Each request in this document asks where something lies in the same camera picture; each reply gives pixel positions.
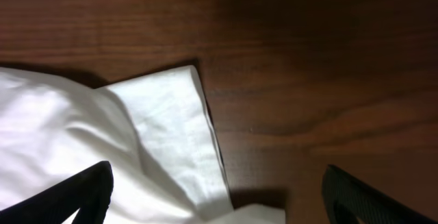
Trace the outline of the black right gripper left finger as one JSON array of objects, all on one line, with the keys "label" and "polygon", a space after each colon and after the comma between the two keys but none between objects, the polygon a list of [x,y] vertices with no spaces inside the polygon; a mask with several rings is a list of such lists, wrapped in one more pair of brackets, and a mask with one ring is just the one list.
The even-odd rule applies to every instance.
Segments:
[{"label": "black right gripper left finger", "polygon": [[2,210],[1,222],[58,224],[74,214],[73,224],[103,224],[113,187],[112,167],[108,161],[101,161]]}]

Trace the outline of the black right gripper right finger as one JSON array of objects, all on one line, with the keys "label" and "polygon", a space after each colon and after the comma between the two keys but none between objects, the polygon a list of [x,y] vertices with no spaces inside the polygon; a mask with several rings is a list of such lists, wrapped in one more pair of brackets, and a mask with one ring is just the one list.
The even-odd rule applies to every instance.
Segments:
[{"label": "black right gripper right finger", "polygon": [[335,224],[435,224],[335,165],[326,168],[322,196],[328,219]]}]

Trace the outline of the white printed t-shirt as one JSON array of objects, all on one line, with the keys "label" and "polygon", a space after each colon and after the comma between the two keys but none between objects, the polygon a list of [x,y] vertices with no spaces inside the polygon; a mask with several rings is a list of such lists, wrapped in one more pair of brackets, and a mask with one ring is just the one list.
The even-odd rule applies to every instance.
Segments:
[{"label": "white printed t-shirt", "polygon": [[234,208],[197,70],[182,66],[93,89],[1,69],[1,207],[111,164],[106,223],[284,223]]}]

